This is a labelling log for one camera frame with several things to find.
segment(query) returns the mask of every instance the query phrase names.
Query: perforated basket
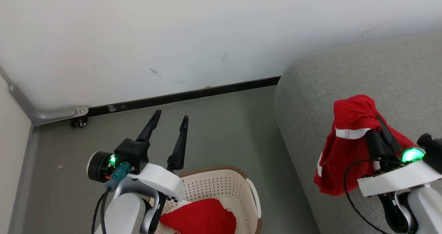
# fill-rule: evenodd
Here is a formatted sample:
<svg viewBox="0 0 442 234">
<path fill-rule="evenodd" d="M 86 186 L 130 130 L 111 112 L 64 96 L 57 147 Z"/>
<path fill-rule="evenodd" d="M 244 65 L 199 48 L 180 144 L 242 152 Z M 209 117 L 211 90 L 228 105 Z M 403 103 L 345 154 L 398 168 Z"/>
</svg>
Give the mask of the perforated basket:
<svg viewBox="0 0 442 234">
<path fill-rule="evenodd" d="M 258 234 L 261 231 L 261 204 L 258 193 L 244 172 L 226 166 L 198 170 L 180 177 L 186 186 L 185 201 L 218 199 L 237 219 L 235 234 Z M 163 214 L 172 212 L 178 204 L 167 201 Z M 176 233 L 161 223 L 155 232 L 155 234 Z"/>
</svg>

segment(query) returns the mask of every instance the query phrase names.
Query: teal connector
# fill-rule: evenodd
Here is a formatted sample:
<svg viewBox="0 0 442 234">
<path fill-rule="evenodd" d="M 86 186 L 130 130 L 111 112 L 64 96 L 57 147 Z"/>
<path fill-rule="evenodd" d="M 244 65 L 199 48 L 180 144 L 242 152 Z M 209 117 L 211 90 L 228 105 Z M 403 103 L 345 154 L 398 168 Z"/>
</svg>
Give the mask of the teal connector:
<svg viewBox="0 0 442 234">
<path fill-rule="evenodd" d="M 117 189 L 118 184 L 126 178 L 126 176 L 131 172 L 131 165 L 128 162 L 122 162 L 120 166 L 112 173 L 110 180 L 106 182 L 106 189 L 110 187 L 111 192 Z"/>
</svg>

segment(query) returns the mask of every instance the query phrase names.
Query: white stripe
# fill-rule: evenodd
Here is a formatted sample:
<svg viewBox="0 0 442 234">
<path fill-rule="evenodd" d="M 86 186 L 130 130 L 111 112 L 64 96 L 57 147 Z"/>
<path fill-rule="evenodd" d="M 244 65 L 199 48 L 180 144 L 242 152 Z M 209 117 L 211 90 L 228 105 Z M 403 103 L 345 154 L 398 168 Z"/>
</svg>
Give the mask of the white stripe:
<svg viewBox="0 0 442 234">
<path fill-rule="evenodd" d="M 337 137 L 350 139 L 350 140 L 359 139 L 363 137 L 368 130 L 371 130 L 370 128 L 363 128 L 359 130 L 338 129 L 338 128 L 335 129 Z"/>
<path fill-rule="evenodd" d="M 317 165 L 317 169 L 318 169 L 318 175 L 319 175 L 319 177 L 322 177 L 322 166 L 319 165 L 319 162 L 321 161 L 321 158 L 322 158 L 322 152 L 321 152 L 321 156 L 319 157 L 318 165 Z"/>
<path fill-rule="evenodd" d="M 380 162 L 373 162 L 374 171 L 381 169 Z"/>
</svg>

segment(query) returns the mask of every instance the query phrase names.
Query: black cable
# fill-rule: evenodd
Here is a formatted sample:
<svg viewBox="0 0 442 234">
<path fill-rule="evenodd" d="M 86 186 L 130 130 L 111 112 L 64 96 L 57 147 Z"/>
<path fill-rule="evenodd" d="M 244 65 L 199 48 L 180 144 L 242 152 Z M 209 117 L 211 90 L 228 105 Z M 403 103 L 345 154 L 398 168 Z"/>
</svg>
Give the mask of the black cable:
<svg viewBox="0 0 442 234">
<path fill-rule="evenodd" d="M 104 226 L 104 207 L 105 207 L 104 205 L 106 204 L 106 198 L 109 195 L 110 190 L 111 190 L 110 187 L 108 187 L 106 189 L 106 192 L 103 195 L 103 200 L 101 201 L 101 212 L 100 212 L 100 215 L 101 215 L 101 232 L 103 234 L 106 234 L 106 227 Z"/>
<path fill-rule="evenodd" d="M 100 202 L 103 199 L 104 193 L 101 195 L 100 199 L 97 202 L 97 206 L 95 207 L 94 211 L 94 218 L 92 220 L 92 234 L 95 233 L 95 219 L 97 218 L 98 208 L 100 207 Z"/>
<path fill-rule="evenodd" d="M 358 209 L 356 209 L 355 204 L 353 203 L 353 201 L 350 199 L 350 194 L 348 193 L 347 190 L 347 175 L 348 172 L 350 171 L 350 169 L 352 169 L 356 164 L 359 164 L 361 162 L 387 162 L 387 163 L 394 163 L 394 164 L 399 164 L 399 165 L 404 165 L 404 163 L 402 162 L 395 162 L 394 160 L 385 160 L 385 159 L 365 159 L 365 160 L 358 160 L 357 162 L 354 162 L 352 165 L 350 165 L 347 170 L 345 170 L 344 173 L 344 190 L 345 190 L 345 195 L 347 196 L 347 199 L 349 201 L 349 203 L 352 205 L 353 210 L 355 210 L 355 212 L 367 223 L 369 224 L 371 227 L 373 227 L 376 231 L 379 231 L 382 234 L 388 234 L 387 232 L 377 228 L 376 226 L 374 226 L 374 224 L 370 223 L 370 221 L 368 221 L 366 218 L 364 218 L 362 216 L 362 214 L 360 213 L 360 211 Z"/>
</svg>

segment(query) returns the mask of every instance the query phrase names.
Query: red cloth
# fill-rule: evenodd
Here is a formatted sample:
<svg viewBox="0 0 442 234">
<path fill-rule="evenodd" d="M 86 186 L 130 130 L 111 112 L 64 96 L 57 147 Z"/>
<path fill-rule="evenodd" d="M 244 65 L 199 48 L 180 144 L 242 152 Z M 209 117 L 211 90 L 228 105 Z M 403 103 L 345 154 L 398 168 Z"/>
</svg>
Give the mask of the red cloth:
<svg viewBox="0 0 442 234">
<path fill-rule="evenodd" d="M 217 199 L 204 199 L 163 214 L 162 224 L 181 234 L 235 234 L 237 219 Z"/>
<path fill-rule="evenodd" d="M 381 124 L 376 116 L 382 118 L 403 149 L 415 146 L 412 141 L 385 122 L 376 110 L 373 99 L 366 95 L 356 95 L 336 101 L 334 113 L 335 121 L 319 158 L 314 177 L 314 182 L 325 194 L 333 196 L 344 194 L 345 170 L 358 160 L 370 159 L 364 134 L 369 129 L 380 132 Z M 361 162 L 355 165 L 347 176 L 347 190 L 354 190 L 358 186 L 357 179 L 373 173 L 373 162 Z"/>
</svg>

